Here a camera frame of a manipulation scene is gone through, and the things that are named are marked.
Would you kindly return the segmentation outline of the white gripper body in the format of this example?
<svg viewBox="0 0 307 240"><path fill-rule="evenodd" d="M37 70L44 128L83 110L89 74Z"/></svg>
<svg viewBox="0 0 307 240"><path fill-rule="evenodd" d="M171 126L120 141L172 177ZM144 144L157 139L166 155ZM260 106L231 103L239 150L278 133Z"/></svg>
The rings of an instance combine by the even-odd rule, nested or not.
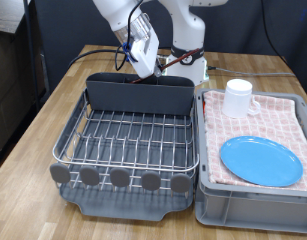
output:
<svg viewBox="0 0 307 240"><path fill-rule="evenodd" d="M159 40L154 31L146 36L131 34L130 62L140 78L149 77L154 73L156 66Z"/></svg>

